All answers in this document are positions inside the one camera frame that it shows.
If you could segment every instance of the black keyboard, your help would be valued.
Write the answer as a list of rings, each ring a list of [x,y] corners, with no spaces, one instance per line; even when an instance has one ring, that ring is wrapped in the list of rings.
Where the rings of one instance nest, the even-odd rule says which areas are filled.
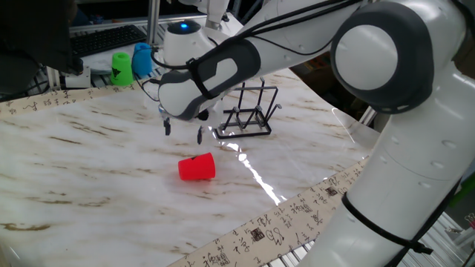
[[[83,57],[110,49],[132,45],[145,41],[145,35],[133,25],[122,26],[97,33],[71,38],[71,50],[74,57]]]

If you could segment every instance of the marble table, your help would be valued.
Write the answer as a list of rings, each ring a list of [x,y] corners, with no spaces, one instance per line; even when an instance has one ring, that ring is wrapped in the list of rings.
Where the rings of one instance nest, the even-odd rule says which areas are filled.
[[[140,90],[84,90],[84,101],[0,119],[0,243],[23,266],[167,266],[370,153],[378,134],[290,70],[265,79],[283,106],[269,136],[206,131],[198,145],[198,126],[178,121],[165,136]],[[216,178],[180,180],[178,161],[207,152]]]

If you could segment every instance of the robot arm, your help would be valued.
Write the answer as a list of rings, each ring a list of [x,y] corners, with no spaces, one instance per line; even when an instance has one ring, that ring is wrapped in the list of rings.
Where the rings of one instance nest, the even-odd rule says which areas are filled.
[[[173,33],[169,30],[165,60],[173,62],[175,69],[182,70],[173,70],[162,77],[159,99],[163,109],[172,117],[190,121],[226,95],[234,85],[328,51],[337,29],[360,2],[271,1],[236,36],[181,67],[176,67],[176,59],[167,60],[167,54],[177,54],[177,44],[191,42],[191,37],[191,43],[196,44],[193,51],[196,51],[209,41],[199,37],[200,27],[193,22],[171,30]],[[168,48],[167,43],[175,45]]]
[[[467,22],[450,0],[359,6],[272,0],[236,36],[186,64],[164,65],[174,70],[160,81],[160,103],[189,121],[236,84],[330,50],[340,83],[392,114],[347,200],[379,228],[412,240],[475,157],[475,81],[452,61]],[[194,34],[184,44],[205,47],[199,27],[187,23],[174,38]],[[299,266],[386,266],[402,249],[341,205]]]

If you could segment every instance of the green cup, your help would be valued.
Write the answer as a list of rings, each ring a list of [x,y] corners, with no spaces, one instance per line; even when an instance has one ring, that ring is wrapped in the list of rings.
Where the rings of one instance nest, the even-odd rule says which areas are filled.
[[[115,85],[130,85],[134,82],[132,75],[131,57],[127,53],[119,52],[112,56],[111,81]]]

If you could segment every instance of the blue cup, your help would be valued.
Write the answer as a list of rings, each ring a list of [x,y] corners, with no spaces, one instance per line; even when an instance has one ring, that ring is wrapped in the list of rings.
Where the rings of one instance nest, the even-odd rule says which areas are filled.
[[[132,70],[139,75],[147,75],[151,72],[151,48],[145,43],[135,45],[132,59]]]

